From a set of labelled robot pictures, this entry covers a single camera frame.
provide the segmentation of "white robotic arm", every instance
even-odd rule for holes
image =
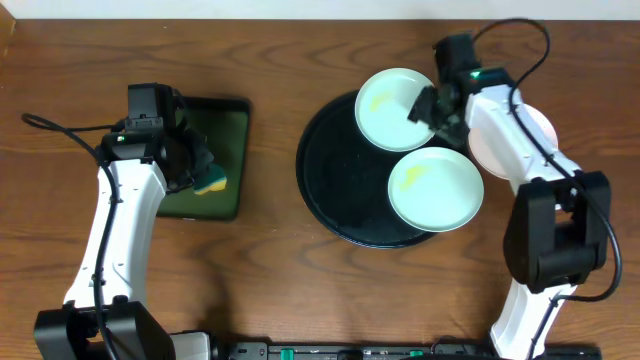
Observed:
[[[583,174],[547,140],[520,92],[512,91],[506,71],[481,67],[470,35],[447,37],[434,48],[441,87],[423,89],[409,120],[427,123],[454,147],[465,146],[469,130],[476,129],[505,170],[516,194],[504,239],[513,280],[490,338],[500,357],[528,360],[545,351],[544,339],[563,303],[557,296],[573,294],[577,284],[604,265],[604,224],[574,184],[597,197],[606,214],[609,184],[602,173]],[[557,224],[559,210],[571,212],[571,221]]]
[[[470,95],[465,111],[467,126],[470,129],[480,130],[492,155],[505,169],[514,193],[518,192],[520,185],[530,183],[533,179],[545,181],[563,179],[558,170],[547,164],[511,115],[507,102],[510,91],[511,87],[508,85],[497,85],[483,88],[479,93]],[[523,106],[518,90],[514,100],[518,105],[520,119],[545,150],[553,154],[554,159],[570,174],[580,170],[577,164],[567,159],[548,142],[542,129]],[[506,359],[526,359],[531,341],[543,321],[551,299],[558,294],[571,295],[576,288],[575,285],[563,284],[534,294],[526,285],[512,279],[502,314],[491,327],[490,332],[491,341],[498,355]],[[534,357],[544,353],[544,340],[563,302],[560,301],[553,309],[545,324],[542,335],[536,343]]]
[[[102,294],[111,305],[116,296],[146,305],[146,271],[151,234],[167,184],[156,162],[120,160],[109,165],[118,184],[119,204],[105,254]],[[98,208],[89,243],[73,285],[64,303],[76,308],[94,306],[93,270],[111,202],[111,188],[102,169],[98,173]]]

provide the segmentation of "yellow sponge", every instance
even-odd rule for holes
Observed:
[[[226,186],[227,177],[224,174],[224,170],[216,164],[210,164],[207,172],[195,179],[193,192],[196,193],[196,195],[202,195],[209,191],[224,190]]]

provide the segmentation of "white bowl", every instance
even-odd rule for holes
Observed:
[[[407,119],[420,91],[433,83],[410,69],[388,69],[371,77],[356,98],[356,122],[374,145],[388,151],[409,151],[434,135],[427,124]]]
[[[462,154],[429,147],[403,157],[391,171],[389,200],[398,216],[421,230],[443,232],[471,220],[480,209],[480,172]]]

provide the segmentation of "white plate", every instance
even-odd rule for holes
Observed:
[[[371,77],[356,98],[356,122],[374,145],[388,151],[409,151],[426,144],[434,133],[423,122],[407,119],[420,91],[433,83],[410,69],[388,69]]]
[[[389,177],[389,200],[407,224],[453,230],[480,209],[484,185],[473,163],[453,150],[429,147],[403,157]]]
[[[549,142],[555,147],[558,147],[558,136],[556,135],[556,131],[553,129],[553,125],[551,125],[549,119],[547,119],[546,116],[533,106],[525,104],[525,108],[536,124],[540,126],[542,132],[547,137],[547,140],[549,140]],[[493,155],[491,148],[487,142],[484,141],[479,129],[471,129],[469,131],[469,149],[478,164],[485,168],[485,170],[501,179],[507,178],[507,172],[504,171],[504,168],[500,165],[498,159]]]

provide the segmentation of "green switch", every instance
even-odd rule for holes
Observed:
[[[280,350],[280,360],[293,360],[293,349]]]

